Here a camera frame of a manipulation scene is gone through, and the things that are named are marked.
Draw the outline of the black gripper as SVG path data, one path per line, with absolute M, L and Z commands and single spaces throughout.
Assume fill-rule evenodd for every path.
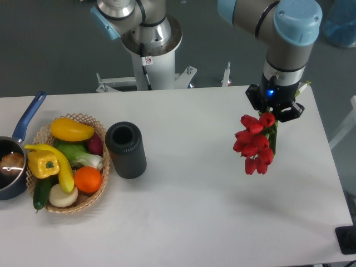
M 260 86 L 251 84 L 245 94 L 254 110 L 266 111 L 269 107 L 278 108 L 281 110 L 278 120 L 288 122 L 298 119 L 305 110 L 303 105 L 295 102 L 298 86 L 299 81 L 291 85 L 281 85 L 277 75 L 267 79 L 262 74 Z

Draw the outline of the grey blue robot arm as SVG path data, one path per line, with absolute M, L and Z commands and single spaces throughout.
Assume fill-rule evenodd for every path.
M 252 107 L 271 110 L 280 122 L 299 118 L 304 107 L 295 95 L 319 35 L 320 5 L 316 1 L 218 1 L 217 11 L 231 25 L 268 45 L 261 81 L 246 90 Z M 97 1 L 91 16 L 108 38 L 120 38 L 132 53 L 139 89 L 177 85 L 173 68 L 143 68 L 146 57 L 173 53 L 182 40 L 181 26 L 166 13 L 165 1 Z

